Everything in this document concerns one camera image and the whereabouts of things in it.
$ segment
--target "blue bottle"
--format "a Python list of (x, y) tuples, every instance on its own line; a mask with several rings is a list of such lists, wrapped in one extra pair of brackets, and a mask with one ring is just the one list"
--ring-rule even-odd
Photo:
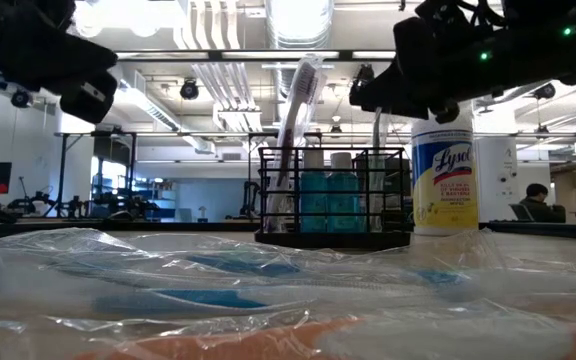
[(304, 171), (299, 182), (301, 191), (321, 191), (321, 194), (302, 194), (300, 211), (302, 213), (322, 214), (322, 216), (302, 216), (301, 232), (326, 232), (326, 209), (328, 181), (324, 173), (324, 153), (322, 150), (304, 151), (304, 168), (320, 169)]
[[(344, 172), (333, 172), (328, 177), (329, 191), (354, 191), (354, 194), (329, 194), (329, 213), (359, 213), (359, 179), (351, 171), (352, 156), (350, 153), (332, 154), (333, 169), (347, 169)], [(359, 233), (359, 217), (349, 216), (329, 216), (328, 232), (332, 233)]]

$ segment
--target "toothbrush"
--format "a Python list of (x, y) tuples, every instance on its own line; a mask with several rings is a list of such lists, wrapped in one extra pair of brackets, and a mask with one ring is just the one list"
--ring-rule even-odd
[[(297, 124), (297, 116), (299, 109), (304, 104), (310, 104), (317, 91), (317, 70), (308, 62), (302, 62), (299, 69), (295, 73), (293, 79), (291, 93), (288, 97), (290, 102), (290, 109), (286, 116), (285, 122), (279, 132), (279, 146), (281, 150), (281, 158), (279, 162), (279, 169), (281, 170), (272, 185), (274, 190), (287, 190), (288, 189), (288, 169), (290, 167), (290, 159), (292, 157), (291, 149), (294, 147), (295, 126)], [(272, 194), (268, 199), (268, 211), (270, 213), (277, 213), (279, 205), (285, 198), (285, 194)], [(271, 216), (268, 218), (266, 224), (268, 232), (275, 232), (278, 229), (277, 218)]]

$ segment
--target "ceiling duct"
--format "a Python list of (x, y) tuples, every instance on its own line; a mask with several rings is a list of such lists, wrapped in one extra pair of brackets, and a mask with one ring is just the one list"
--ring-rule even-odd
[[(330, 42), (334, 0), (265, 0), (268, 38), (274, 49), (324, 49)], [(278, 70), (279, 92), (287, 97), (295, 70)]]
[(490, 95), (484, 96), (483, 98), (477, 99), (475, 101), (475, 104), (478, 106), (478, 108), (483, 108), (483, 107), (507, 103), (509, 101), (518, 99), (524, 95), (529, 95), (531, 92), (541, 88), (543, 85), (546, 85), (548, 83), (549, 83), (549, 81), (540, 81), (540, 82), (536, 82), (533, 84), (520, 86), (520, 87), (515, 88), (515, 89), (505, 93), (504, 95), (496, 97), (496, 98), (493, 98)]

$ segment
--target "blue packaging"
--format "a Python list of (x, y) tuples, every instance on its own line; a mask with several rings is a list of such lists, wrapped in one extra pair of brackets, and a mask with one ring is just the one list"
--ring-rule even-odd
[[(301, 176), (301, 191), (326, 191), (328, 180), (323, 172), (304, 172)], [(322, 216), (302, 216), (301, 232), (326, 232), (326, 194), (302, 194), (301, 212), (322, 214)]]
[(359, 227), (359, 179), (351, 173), (352, 157), (350, 153), (336, 153), (332, 155), (333, 169), (347, 169), (344, 172), (333, 172), (328, 177), (328, 190), (330, 191), (353, 191), (354, 194), (330, 194), (328, 195), (329, 213), (354, 213), (349, 216), (329, 216), (328, 232), (333, 233), (358, 233), (363, 229)]

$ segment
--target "white column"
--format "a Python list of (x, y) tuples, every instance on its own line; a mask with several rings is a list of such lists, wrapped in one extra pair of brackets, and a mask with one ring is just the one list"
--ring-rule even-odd
[[(492, 112), (473, 118), (477, 133), (515, 133), (514, 109), (495, 107)], [(510, 204), (521, 200), (517, 168), (517, 141), (514, 138), (475, 140), (479, 221), (516, 219)]]
[(510, 204), (520, 201), (514, 138), (475, 140), (479, 221), (516, 219)]

